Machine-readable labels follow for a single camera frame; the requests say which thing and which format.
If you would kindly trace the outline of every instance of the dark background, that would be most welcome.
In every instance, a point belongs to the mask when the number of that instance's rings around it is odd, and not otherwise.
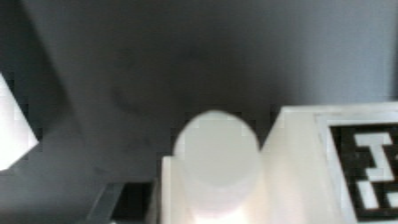
[[[81,219],[104,183],[156,176],[202,111],[234,113],[262,143],[282,105],[394,100],[396,7],[0,1],[0,71],[42,136],[0,173],[0,223]]]

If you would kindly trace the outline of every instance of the gray wall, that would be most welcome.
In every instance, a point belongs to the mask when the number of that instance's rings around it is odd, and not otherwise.
[[[156,175],[198,112],[237,114],[262,142],[280,105],[392,99],[394,0],[22,5],[70,104],[30,168],[21,163],[12,180],[0,177],[14,192],[0,207],[40,223],[46,210],[63,220],[81,216],[108,181]]]

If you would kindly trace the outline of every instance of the white surface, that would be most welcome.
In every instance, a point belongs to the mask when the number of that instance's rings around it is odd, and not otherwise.
[[[0,170],[5,170],[37,144],[37,139],[0,74]]]
[[[378,201],[376,201],[376,195],[374,195],[374,189],[372,189],[369,181],[358,181],[356,188],[358,188],[358,192],[360,192],[360,198],[362,198],[365,209],[380,208]]]
[[[163,224],[262,223],[262,192],[253,133],[211,111],[188,123],[163,159]]]

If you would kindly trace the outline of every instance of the black printed pattern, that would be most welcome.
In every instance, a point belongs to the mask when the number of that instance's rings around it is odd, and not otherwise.
[[[349,199],[356,220],[387,221],[398,219],[398,207],[390,207],[387,193],[398,192],[398,124],[332,126],[330,127],[333,145],[340,161],[344,180],[348,185]],[[387,162],[392,170],[394,180],[387,182],[371,182],[374,189],[374,197],[378,208],[365,209],[356,182],[369,180],[365,168],[374,168],[374,158],[369,152],[369,147],[358,147],[355,142],[356,134],[385,133],[388,134],[392,144],[383,145]]]

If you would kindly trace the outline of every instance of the white rounded object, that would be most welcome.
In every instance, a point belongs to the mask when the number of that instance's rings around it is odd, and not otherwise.
[[[259,178],[257,140],[245,122],[209,111],[175,141],[186,200],[195,217],[221,217],[243,206]]]

